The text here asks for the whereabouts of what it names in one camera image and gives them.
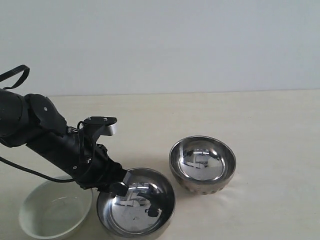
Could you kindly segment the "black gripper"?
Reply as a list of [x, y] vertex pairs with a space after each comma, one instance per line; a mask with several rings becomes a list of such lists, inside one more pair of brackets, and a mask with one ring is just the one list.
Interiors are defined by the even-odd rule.
[[96, 144], [91, 161], [84, 165], [84, 172], [80, 173], [75, 182], [82, 189], [96, 188], [99, 192], [109, 192], [114, 196], [125, 197], [128, 192], [128, 170], [113, 161], [107, 148]]

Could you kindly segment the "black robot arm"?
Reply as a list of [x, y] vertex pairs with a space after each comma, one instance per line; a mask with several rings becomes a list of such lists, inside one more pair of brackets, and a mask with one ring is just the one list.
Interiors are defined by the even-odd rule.
[[52, 101], [40, 94], [26, 96], [0, 91], [0, 142], [8, 148], [25, 145], [60, 170], [67, 179], [44, 175], [1, 158], [1, 162], [56, 183], [77, 183], [82, 189], [125, 196], [129, 173], [108, 156], [97, 140], [115, 133], [117, 118], [91, 116], [69, 126]]

